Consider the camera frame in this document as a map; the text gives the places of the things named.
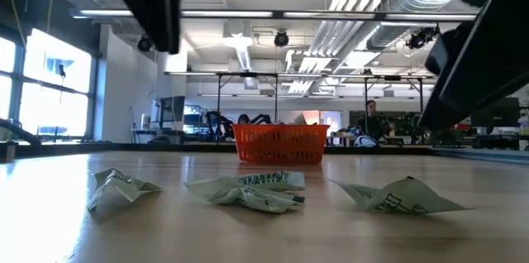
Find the person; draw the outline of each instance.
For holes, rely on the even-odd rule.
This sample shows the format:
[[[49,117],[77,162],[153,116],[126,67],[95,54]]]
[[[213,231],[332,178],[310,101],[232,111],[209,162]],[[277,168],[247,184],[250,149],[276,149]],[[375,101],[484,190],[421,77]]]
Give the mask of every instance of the person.
[[[246,114],[241,114],[237,120],[237,124],[249,124],[250,118]]]
[[[358,128],[367,136],[376,141],[384,138],[384,120],[377,115],[377,103],[374,100],[367,101],[367,130],[365,129],[365,117],[358,120]]]

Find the table surface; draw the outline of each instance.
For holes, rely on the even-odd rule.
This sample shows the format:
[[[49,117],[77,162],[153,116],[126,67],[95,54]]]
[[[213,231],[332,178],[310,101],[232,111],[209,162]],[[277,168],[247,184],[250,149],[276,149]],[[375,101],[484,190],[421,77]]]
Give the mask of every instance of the table surface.
[[[116,168],[164,188],[88,213],[93,173]],[[217,206],[182,183],[305,173],[306,204],[283,215]],[[327,179],[382,187],[408,175],[474,210],[367,213]],[[107,152],[0,165],[0,262],[527,262],[529,169],[430,156],[325,155],[321,165],[240,164],[235,154]]]

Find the computer monitor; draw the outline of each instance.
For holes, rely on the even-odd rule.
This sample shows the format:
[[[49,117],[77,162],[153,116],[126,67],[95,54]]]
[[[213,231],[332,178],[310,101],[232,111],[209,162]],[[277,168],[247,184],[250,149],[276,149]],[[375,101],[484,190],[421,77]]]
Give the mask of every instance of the computer monitor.
[[[161,98],[153,101],[151,109],[152,122],[181,122],[185,96]]]
[[[472,127],[519,127],[518,98],[502,98],[470,115]]]

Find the man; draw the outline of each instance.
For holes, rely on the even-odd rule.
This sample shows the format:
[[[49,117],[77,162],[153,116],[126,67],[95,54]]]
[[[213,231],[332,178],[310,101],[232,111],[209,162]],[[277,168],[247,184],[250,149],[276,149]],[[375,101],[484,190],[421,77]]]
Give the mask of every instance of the man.
[[[367,101],[367,113],[367,130],[365,130],[365,117],[358,120],[358,128],[364,135],[379,141],[384,138],[384,121],[377,115],[377,103],[374,100]]]

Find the pole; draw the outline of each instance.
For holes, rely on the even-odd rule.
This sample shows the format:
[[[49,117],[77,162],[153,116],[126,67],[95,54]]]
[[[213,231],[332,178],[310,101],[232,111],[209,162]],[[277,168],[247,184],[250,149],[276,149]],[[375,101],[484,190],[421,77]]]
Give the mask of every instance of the pole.
[[[419,78],[419,98],[421,99],[421,114],[424,111],[424,102],[422,101],[422,78]],[[421,131],[421,143],[424,144],[424,131]]]
[[[217,90],[217,129],[215,130],[215,141],[218,145],[218,134],[221,128],[221,79],[222,75],[218,75],[218,90]]]
[[[278,122],[278,76],[275,76],[275,123]]]
[[[365,102],[365,134],[364,135],[369,135],[369,130],[367,129],[367,91],[369,90],[367,88],[367,80],[369,78],[366,78],[364,79],[364,102]]]
[[[424,111],[424,102],[422,101],[422,79],[419,78],[419,97],[421,99],[421,113]]]

